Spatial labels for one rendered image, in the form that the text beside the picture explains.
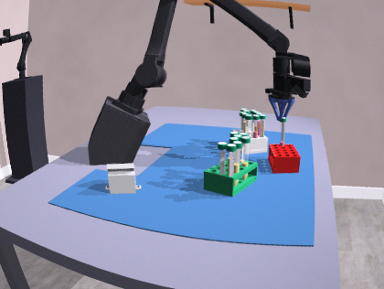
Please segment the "red tube rack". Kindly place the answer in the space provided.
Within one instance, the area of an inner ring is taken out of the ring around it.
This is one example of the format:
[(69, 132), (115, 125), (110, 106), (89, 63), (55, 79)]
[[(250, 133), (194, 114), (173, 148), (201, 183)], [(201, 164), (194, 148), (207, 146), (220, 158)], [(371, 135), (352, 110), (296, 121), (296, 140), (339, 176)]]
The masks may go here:
[(285, 144), (284, 146), (269, 144), (269, 148), (268, 160), (274, 174), (299, 173), (301, 157), (293, 144)]

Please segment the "green tube rack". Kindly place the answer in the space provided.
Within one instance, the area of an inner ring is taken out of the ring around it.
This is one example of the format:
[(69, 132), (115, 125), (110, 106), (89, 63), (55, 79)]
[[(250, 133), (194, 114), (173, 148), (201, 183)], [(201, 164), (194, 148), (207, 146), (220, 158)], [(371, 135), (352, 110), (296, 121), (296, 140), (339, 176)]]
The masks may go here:
[[(221, 195), (234, 197), (243, 189), (257, 180), (258, 163), (249, 161), (248, 167), (243, 167), (240, 163), (240, 172), (234, 173), (233, 177), (227, 176), (228, 159), (225, 163), (225, 174), (219, 174), (219, 164), (204, 171), (204, 190), (215, 192)], [(250, 173), (249, 173), (250, 172)], [(246, 180), (243, 176), (248, 173)], [(236, 187), (234, 181), (239, 180)]]

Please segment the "blue flat mat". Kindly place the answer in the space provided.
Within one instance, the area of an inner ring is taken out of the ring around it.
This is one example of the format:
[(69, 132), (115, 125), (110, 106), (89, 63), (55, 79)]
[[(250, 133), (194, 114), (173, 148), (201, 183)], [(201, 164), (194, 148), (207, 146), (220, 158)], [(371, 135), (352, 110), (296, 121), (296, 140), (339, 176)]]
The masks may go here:
[(136, 194), (110, 194), (108, 171), (95, 169), (51, 199), (98, 219), (181, 237), (244, 244), (314, 247), (312, 136), (285, 133), (301, 157), (299, 173), (273, 173), (266, 153), (257, 180), (234, 197), (204, 190), (204, 171), (219, 163), (219, 142), (239, 128), (165, 123), (141, 145), (171, 148), (139, 176)]

